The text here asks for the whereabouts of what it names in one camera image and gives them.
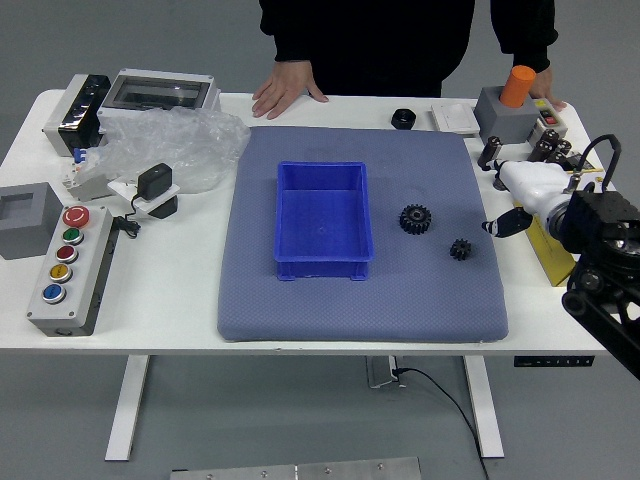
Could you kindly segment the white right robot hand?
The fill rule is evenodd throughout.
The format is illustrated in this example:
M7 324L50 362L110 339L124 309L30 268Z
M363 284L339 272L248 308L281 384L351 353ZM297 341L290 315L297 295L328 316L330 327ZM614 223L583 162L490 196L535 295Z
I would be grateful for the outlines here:
M495 220L483 222L483 230L494 237L509 237L529 228L537 215L544 230L560 240L561 225L571 198L566 191L569 175L563 168L554 163L507 160L496 160L494 168L496 178L520 206Z

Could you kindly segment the person's left hand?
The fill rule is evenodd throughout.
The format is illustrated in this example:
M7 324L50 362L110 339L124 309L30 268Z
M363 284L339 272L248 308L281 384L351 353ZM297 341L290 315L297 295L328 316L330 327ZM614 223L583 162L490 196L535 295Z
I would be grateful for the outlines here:
M536 74L529 88L529 95L532 99L546 99L556 111L562 111L567 103L553 94L552 87L553 71L548 67Z

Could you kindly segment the person's right hand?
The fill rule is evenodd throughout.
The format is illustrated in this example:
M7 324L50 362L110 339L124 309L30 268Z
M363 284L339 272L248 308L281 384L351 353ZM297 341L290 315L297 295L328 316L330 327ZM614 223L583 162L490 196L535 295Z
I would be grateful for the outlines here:
M303 94L320 103L328 97L316 85L310 61L275 62L269 77L252 96L255 118L275 119Z

